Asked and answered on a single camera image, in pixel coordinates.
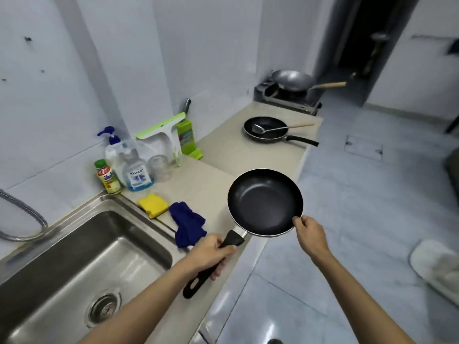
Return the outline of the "person's right hand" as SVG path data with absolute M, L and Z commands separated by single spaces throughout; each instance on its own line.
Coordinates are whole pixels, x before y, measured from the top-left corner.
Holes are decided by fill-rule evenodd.
M 301 216 L 306 224 L 305 230 L 296 230 L 297 240 L 302 250 L 313 260 L 320 263 L 332 256 L 322 225 L 312 217 Z

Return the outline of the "person's left hand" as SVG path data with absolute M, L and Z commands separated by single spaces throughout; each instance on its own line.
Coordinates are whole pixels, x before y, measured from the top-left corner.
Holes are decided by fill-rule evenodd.
M 203 272 L 213 266 L 217 267 L 211 273 L 210 279 L 215 281 L 221 276 L 222 269 L 226 265 L 226 259 L 232 256 L 215 254 L 216 246 L 219 246 L 223 241 L 223 236 L 216 233 L 208 234 L 199 240 L 185 258 L 190 277 L 197 277 L 199 272 Z

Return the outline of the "black frying pan steel rim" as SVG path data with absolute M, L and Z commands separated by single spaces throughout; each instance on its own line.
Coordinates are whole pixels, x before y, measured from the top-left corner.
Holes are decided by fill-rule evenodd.
M 227 194 L 235 227 L 220 248 L 240 246 L 246 236 L 279 237 L 293 228 L 293 217 L 303 212 L 303 197 L 295 182 L 273 169 L 253 169 L 239 175 Z

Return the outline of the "person's right forearm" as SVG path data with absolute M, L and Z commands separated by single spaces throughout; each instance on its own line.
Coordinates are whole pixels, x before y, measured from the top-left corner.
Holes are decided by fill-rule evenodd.
M 416 344 L 329 250 L 309 256 L 327 280 L 359 344 Z

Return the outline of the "person's left forearm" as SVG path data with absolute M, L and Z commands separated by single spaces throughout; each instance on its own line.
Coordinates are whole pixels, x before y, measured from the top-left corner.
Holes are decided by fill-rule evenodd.
M 186 256 L 77 344 L 144 344 L 180 290 L 197 274 L 196 263 Z

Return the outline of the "blue cloth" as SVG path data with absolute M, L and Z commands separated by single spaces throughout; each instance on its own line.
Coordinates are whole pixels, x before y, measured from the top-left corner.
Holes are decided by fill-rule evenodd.
M 207 235 L 203 229 L 206 220 L 192 211 L 185 202 L 171 204 L 169 213 L 178 227 L 175 232 L 175 244 L 178 248 L 194 246 Z

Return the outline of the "yellow sponge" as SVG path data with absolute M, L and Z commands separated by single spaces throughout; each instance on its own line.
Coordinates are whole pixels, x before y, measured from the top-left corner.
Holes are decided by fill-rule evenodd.
M 149 194 L 140 198 L 137 205 L 148 215 L 150 219 L 154 219 L 169 210 L 169 204 L 155 193 Z

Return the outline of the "floor drain cover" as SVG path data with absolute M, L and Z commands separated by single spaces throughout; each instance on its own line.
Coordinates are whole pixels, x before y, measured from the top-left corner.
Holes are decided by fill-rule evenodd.
M 347 136 L 344 151 L 375 161 L 382 161 L 383 159 L 382 144 L 352 135 Z

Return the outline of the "clear glass jar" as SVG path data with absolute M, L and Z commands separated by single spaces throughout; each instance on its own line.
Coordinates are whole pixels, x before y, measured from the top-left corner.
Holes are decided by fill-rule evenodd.
M 152 156 L 147 161 L 155 183 L 166 183 L 172 178 L 169 160 L 164 155 Z

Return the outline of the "blue liquid soap bottle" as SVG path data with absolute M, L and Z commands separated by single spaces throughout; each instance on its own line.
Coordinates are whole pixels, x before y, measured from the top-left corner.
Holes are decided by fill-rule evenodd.
M 154 178 L 150 174 L 147 162 L 142 159 L 136 149 L 120 154 L 124 165 L 122 177 L 131 192 L 139 192 L 153 186 Z

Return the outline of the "green box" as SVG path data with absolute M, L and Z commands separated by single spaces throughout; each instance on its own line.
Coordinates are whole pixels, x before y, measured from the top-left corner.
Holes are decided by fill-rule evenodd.
M 185 118 L 184 120 L 177 123 L 176 128 L 182 154 L 192 157 L 196 160 L 202 159 L 203 154 L 201 149 L 197 148 L 196 146 L 191 121 Z

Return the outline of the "gas stove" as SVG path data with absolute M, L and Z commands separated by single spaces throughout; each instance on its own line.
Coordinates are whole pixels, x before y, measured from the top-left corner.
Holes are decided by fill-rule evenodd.
M 316 116 L 322 107 L 320 102 L 324 90 L 311 92 L 287 92 L 279 88 L 271 78 L 266 79 L 254 88 L 253 100 L 275 107 L 293 110 L 299 113 Z

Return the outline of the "green white window squeegee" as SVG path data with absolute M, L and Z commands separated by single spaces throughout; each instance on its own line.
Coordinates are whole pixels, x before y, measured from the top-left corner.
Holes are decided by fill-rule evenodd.
M 173 133 L 174 128 L 176 129 L 176 125 L 183 121 L 186 118 L 186 113 L 183 111 L 177 115 L 175 115 L 172 118 L 169 118 L 163 122 L 161 122 L 158 125 L 155 125 L 141 133 L 138 133 L 135 137 L 139 140 L 146 140 L 150 137 L 153 137 L 159 133 L 165 134 L 170 143 L 171 143 L 171 149 L 172 149 L 172 154 L 174 157 L 174 161 L 177 167 L 181 167 L 181 145 L 180 145 L 180 139 L 178 137 L 178 133 L 175 132 Z

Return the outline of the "sink drain strainer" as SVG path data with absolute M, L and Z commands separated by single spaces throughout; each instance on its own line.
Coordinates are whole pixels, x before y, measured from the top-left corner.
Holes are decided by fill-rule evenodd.
M 122 295 L 119 288 L 102 290 L 94 296 L 85 310 L 86 327 L 91 329 L 105 322 L 118 312 L 121 306 Z

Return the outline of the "green cap dish soap bottle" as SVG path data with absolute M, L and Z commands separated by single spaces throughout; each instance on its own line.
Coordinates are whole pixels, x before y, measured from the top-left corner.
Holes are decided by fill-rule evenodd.
M 116 195 L 122 191 L 122 185 L 112 168 L 107 164 L 105 159 L 94 162 L 97 176 L 101 180 L 105 190 L 109 195 Z

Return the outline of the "white slipper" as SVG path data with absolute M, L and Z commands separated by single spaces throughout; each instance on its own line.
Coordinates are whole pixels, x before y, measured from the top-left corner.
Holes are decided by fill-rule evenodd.
M 424 239 L 411 251 L 409 264 L 424 282 L 459 308 L 459 252 Z

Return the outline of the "stainless steel sink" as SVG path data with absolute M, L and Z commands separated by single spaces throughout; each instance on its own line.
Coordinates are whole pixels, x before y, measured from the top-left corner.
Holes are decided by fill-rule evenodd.
M 0 260 L 0 344 L 74 344 L 97 293 L 119 288 L 124 306 L 186 252 L 130 200 L 101 194 Z

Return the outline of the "white pump bottle blue nozzle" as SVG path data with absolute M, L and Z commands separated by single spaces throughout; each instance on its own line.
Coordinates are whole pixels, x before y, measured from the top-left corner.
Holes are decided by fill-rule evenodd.
M 119 181 L 125 187 L 127 183 L 123 176 L 123 166 L 125 164 L 122 153 L 129 153 L 131 150 L 136 149 L 136 143 L 132 139 L 122 140 L 115 134 L 115 128 L 112 126 L 105 127 L 97 136 L 108 135 L 108 146 L 105 149 L 105 160 L 107 164 L 116 173 Z

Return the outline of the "dark door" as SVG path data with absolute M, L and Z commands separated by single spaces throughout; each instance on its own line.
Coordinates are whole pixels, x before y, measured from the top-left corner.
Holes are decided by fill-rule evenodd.
M 324 31 L 319 42 L 313 75 L 320 82 L 347 80 L 359 90 L 358 103 L 364 105 L 382 73 L 400 35 L 419 0 L 324 0 Z M 358 65 L 358 57 L 371 46 L 370 35 L 384 31 L 390 35 L 367 79 L 349 76 Z

